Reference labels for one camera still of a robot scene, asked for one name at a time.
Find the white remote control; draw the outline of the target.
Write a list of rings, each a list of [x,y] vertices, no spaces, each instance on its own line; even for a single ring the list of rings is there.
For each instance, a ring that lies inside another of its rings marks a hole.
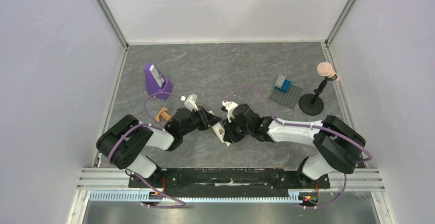
[[[224,141],[224,135],[225,135],[225,129],[222,126],[222,122],[218,122],[217,124],[213,125],[212,130],[214,131],[214,133],[216,134],[216,136],[219,138],[220,142],[224,143],[226,146],[230,146],[231,143],[230,142],[226,142]]]

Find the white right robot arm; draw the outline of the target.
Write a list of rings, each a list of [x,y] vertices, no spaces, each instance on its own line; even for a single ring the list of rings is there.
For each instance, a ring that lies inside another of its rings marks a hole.
[[[365,152],[366,140],[333,115],[312,122],[288,121],[274,116],[261,117],[247,104],[223,101],[222,105],[227,113],[223,140],[228,144],[251,136],[261,142],[294,142],[317,149],[317,154],[304,159],[296,173],[302,187],[311,186],[332,171],[352,174]]]

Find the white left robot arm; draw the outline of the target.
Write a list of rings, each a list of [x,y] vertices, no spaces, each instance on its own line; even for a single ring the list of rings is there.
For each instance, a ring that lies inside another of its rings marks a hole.
[[[148,147],[173,151],[183,142],[183,137],[195,130],[205,131],[219,125],[222,119],[206,111],[179,108],[166,122],[163,129],[140,122],[127,114],[106,131],[96,142],[96,148],[118,169],[128,169],[141,176],[148,187],[156,187],[161,181],[161,169],[149,157],[142,155]]]

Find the small wooden block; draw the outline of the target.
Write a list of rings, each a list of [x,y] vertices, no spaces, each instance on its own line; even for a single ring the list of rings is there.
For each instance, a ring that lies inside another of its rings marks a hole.
[[[172,116],[167,112],[167,111],[163,111],[161,113],[161,117],[166,120],[166,121],[171,121],[172,120]]]

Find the wooden block piece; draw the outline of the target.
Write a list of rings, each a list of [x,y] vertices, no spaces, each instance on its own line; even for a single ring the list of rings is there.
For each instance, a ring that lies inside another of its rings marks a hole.
[[[161,117],[161,113],[162,113],[163,111],[167,111],[167,112],[168,112],[168,108],[166,108],[166,107],[162,107],[162,108],[161,108],[161,110],[158,112],[158,114],[157,114],[156,117],[155,117],[155,120],[156,120],[156,121],[161,122],[162,120],[164,120],[164,119]]]

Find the grey lego baseplate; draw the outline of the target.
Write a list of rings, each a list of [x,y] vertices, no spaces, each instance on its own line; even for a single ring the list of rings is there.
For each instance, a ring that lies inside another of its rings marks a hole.
[[[273,89],[269,99],[287,108],[294,109],[302,96],[303,89],[295,85],[290,85],[286,93]]]

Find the blue lego brick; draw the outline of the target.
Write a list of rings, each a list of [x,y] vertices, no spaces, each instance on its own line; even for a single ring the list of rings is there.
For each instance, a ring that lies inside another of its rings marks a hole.
[[[283,93],[287,93],[289,88],[291,86],[291,81],[288,79],[285,79],[280,87],[275,86],[275,89],[278,91],[281,91]]]

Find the grey lego brick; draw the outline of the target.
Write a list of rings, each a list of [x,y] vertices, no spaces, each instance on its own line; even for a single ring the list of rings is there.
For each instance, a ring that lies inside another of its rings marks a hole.
[[[276,82],[275,82],[275,84],[274,84],[274,88],[275,89],[281,89],[283,87],[283,85],[284,85],[285,80],[286,80],[285,76],[279,75],[277,80],[276,80]]]

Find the black microphone stand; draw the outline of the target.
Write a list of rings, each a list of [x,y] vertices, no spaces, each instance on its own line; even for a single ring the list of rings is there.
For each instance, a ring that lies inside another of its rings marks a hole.
[[[310,116],[316,116],[322,113],[324,110],[324,102],[320,98],[320,94],[323,92],[328,82],[332,82],[337,78],[336,75],[333,78],[324,77],[324,80],[321,81],[316,89],[314,89],[314,93],[302,95],[298,102],[301,111]]]

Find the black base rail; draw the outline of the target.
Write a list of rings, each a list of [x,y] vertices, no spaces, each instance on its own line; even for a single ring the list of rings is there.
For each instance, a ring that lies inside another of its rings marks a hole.
[[[168,168],[148,180],[173,197],[285,197],[289,190],[330,188],[326,174],[313,180],[283,168]]]

